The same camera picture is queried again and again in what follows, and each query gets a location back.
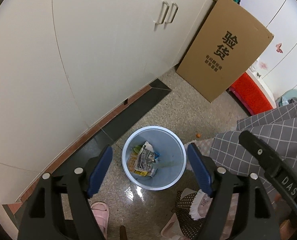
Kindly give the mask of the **newspaper wrapper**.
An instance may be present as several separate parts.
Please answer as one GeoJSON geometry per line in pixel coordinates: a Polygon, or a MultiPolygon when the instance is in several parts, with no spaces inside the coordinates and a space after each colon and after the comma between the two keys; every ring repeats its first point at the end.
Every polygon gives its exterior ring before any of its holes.
{"type": "Polygon", "coordinates": [[[146,141],[138,151],[135,169],[137,171],[147,171],[147,177],[154,177],[157,171],[157,160],[154,159],[153,146],[146,141]]]}

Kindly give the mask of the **blue snack wrapper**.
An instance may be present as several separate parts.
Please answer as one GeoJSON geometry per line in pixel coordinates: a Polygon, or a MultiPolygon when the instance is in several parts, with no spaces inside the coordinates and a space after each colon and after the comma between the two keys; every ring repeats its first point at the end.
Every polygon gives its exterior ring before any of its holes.
{"type": "Polygon", "coordinates": [[[154,153],[154,159],[157,160],[159,157],[160,157],[160,154],[157,153],[157,152],[155,152],[155,153],[154,153]]]}

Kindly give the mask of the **yellow snack bag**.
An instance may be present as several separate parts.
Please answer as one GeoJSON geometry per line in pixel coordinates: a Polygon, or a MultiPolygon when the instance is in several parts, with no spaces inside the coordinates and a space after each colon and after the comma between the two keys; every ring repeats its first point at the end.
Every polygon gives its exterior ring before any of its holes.
{"type": "Polygon", "coordinates": [[[138,154],[135,152],[132,152],[130,154],[129,159],[127,161],[128,170],[134,174],[140,175],[142,177],[146,177],[148,175],[147,171],[137,171],[135,169],[135,163],[137,161],[137,157],[138,157],[138,154]]]}

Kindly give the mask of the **light blue plastic trash bin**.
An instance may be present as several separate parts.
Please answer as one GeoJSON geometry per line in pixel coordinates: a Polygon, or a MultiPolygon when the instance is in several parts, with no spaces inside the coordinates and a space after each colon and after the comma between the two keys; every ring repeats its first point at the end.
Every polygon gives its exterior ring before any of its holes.
{"type": "Polygon", "coordinates": [[[127,139],[121,160],[133,184],[161,191],[173,186],[183,175],[186,152],[181,140],[169,129],[146,126],[127,139]]]}

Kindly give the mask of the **pink slipper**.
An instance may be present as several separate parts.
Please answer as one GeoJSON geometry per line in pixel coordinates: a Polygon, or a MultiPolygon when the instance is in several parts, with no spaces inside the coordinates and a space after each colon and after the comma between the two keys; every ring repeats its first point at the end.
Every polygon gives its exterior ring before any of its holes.
{"type": "Polygon", "coordinates": [[[95,202],[91,205],[92,213],[105,239],[108,237],[109,207],[104,202],[95,202]]]}

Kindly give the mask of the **red storage box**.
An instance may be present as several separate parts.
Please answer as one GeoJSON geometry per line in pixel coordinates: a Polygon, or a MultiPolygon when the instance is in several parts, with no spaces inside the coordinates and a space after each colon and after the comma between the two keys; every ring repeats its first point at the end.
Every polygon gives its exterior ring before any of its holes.
{"type": "Polygon", "coordinates": [[[260,88],[253,76],[243,73],[230,87],[229,90],[238,98],[239,102],[247,109],[250,115],[256,115],[276,108],[268,96],[260,88]]]}

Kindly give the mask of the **tall brown cardboard box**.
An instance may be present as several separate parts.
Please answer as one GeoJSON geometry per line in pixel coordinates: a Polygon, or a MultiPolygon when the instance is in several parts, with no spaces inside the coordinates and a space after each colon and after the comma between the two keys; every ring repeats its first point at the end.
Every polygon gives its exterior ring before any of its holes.
{"type": "Polygon", "coordinates": [[[213,102],[258,59],[274,35],[232,0],[218,0],[177,73],[213,102]]]}

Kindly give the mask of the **long white low cabinet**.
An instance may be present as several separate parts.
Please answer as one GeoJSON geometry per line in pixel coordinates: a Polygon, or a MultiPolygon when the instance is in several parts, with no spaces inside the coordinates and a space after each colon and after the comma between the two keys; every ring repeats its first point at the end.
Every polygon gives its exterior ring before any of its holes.
{"type": "Polygon", "coordinates": [[[0,204],[176,65],[215,0],[3,0],[0,204]]]}

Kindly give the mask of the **teal bunk bed frame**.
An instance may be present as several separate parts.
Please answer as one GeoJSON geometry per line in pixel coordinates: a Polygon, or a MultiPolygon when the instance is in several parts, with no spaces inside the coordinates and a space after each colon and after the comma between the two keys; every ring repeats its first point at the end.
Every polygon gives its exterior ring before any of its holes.
{"type": "Polygon", "coordinates": [[[281,107],[290,103],[297,102],[297,89],[291,89],[282,94],[277,100],[276,105],[281,107]]]}

